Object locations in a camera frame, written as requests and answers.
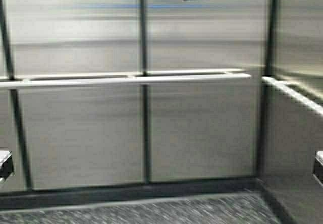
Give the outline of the left robot base corner bracket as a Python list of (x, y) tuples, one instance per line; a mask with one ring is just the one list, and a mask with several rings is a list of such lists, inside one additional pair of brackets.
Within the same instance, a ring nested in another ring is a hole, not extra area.
[(12, 153), (6, 149), (1, 149), (1, 184), (13, 174), (14, 164)]

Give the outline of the right robot base corner bracket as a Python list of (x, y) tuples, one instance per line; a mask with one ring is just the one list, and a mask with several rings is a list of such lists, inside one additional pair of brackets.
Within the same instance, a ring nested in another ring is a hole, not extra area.
[(322, 185), (322, 151), (318, 151), (315, 154), (314, 165), (313, 165), (313, 175), (316, 180)]

